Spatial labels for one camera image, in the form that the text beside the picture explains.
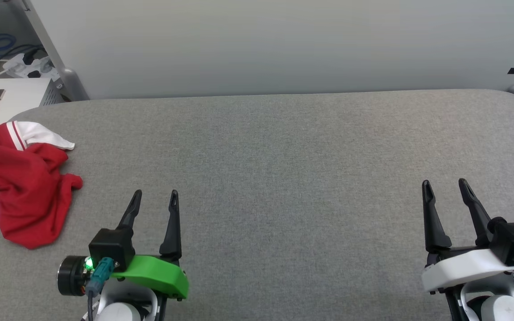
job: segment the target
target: gray fabric tabletop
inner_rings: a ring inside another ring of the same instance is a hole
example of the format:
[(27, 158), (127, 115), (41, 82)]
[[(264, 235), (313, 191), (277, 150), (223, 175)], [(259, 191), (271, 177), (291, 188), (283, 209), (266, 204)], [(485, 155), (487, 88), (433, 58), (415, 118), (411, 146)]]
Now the gray fabric tabletop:
[(95, 100), (16, 117), (76, 144), (80, 175), (59, 239), (26, 250), (0, 233), (0, 320), (76, 321), (66, 255), (85, 255), (136, 189), (138, 254), (156, 254), (180, 197), (190, 294), (168, 321), (449, 320), (423, 291), (421, 184), (454, 246), (475, 240), (457, 179), (514, 221), (514, 96), (490, 90)]

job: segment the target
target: black cable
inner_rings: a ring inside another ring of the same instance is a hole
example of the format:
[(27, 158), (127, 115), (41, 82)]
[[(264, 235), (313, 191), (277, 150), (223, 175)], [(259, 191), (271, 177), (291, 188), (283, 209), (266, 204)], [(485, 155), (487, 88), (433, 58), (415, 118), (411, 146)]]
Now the black cable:
[(6, 53), (4, 53), (0, 57), (0, 60), (2, 60), (6, 56), (18, 54), (18, 53), (21, 53), (22, 51), (25, 51), (25, 50), (31, 49), (31, 48), (39, 48), (40, 49), (41, 46), (40, 45), (17, 45), (17, 47), (13, 47), (13, 48), (9, 49)]
[(88, 316), (86, 317), (87, 321), (92, 321), (92, 291), (88, 291)]
[(27, 51), (25, 53), (25, 55), (23, 55), (23, 62), (25, 63), (25, 65), (31, 65), (31, 63), (33, 63), (33, 61), (35, 61), (35, 54), (41, 50), (41, 48), (35, 48), (35, 49), (30, 49), (29, 51)]
[(71, 100), (69, 97), (66, 97), (65, 95), (61, 94), (61, 97), (63, 97), (63, 100), (66, 102), (66, 103), (70, 103), (72, 102), (73, 100)]

